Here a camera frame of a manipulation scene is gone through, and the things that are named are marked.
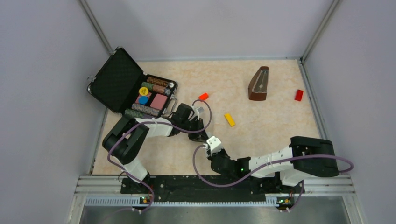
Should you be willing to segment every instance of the metronome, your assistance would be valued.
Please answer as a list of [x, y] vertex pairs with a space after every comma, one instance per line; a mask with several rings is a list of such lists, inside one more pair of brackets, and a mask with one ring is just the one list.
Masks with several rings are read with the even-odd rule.
[[267, 98], [268, 74], [268, 67], [262, 66], [253, 76], [247, 88], [250, 100], [263, 101]]

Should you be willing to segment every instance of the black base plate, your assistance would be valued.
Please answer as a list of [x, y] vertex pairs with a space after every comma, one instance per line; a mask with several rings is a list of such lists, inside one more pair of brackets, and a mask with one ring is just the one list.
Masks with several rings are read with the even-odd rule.
[[[228, 184], [236, 179], [220, 175], [203, 176], [215, 184]], [[228, 188], [212, 187], [204, 183], [198, 176], [156, 175], [144, 180], [154, 191], [155, 200], [161, 202], [262, 202], [265, 194], [300, 192], [299, 185], [288, 187], [278, 184], [278, 176], [266, 178], [249, 177]], [[121, 194], [148, 194], [142, 184], [129, 178], [122, 180]]]

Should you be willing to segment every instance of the yellow disc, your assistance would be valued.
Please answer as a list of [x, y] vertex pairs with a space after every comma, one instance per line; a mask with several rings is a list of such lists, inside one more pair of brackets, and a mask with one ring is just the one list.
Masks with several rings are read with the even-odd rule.
[[139, 94], [141, 96], [147, 96], [149, 94], [149, 89], [147, 89], [147, 87], [141, 87], [139, 89]]

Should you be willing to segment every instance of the red block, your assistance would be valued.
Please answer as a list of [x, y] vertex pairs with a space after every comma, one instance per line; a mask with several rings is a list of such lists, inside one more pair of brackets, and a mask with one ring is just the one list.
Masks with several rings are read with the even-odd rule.
[[301, 99], [303, 98], [303, 93], [304, 93], [304, 91], [297, 90], [296, 97], [294, 99], [297, 101], [301, 101]]
[[209, 98], [209, 95], [207, 93], [202, 94], [201, 96], [198, 97], [200, 100], [206, 100]]

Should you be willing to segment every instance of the beige tabletop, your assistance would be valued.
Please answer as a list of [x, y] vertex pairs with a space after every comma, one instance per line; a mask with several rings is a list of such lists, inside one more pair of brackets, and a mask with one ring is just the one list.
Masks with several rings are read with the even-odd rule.
[[[178, 81], [178, 104], [191, 105], [201, 94], [209, 94], [206, 101], [213, 111], [209, 131], [222, 141], [231, 159], [280, 150], [290, 144], [290, 137], [296, 135], [319, 137], [296, 60], [138, 64], [148, 74]], [[248, 99], [248, 85], [261, 66], [269, 67], [267, 99], [251, 101]], [[304, 90], [301, 102], [294, 100], [297, 89]], [[235, 126], [229, 126], [225, 113], [231, 114]], [[120, 115], [108, 113], [102, 140], [119, 119]], [[138, 157], [152, 175], [194, 175], [192, 154], [198, 145], [200, 143], [189, 141], [184, 133], [155, 137], [145, 140]], [[121, 172], [107, 161], [106, 156], [107, 151], [100, 146], [93, 174], [117, 175]], [[210, 169], [203, 149], [197, 153], [196, 162], [201, 174], [216, 174]]]

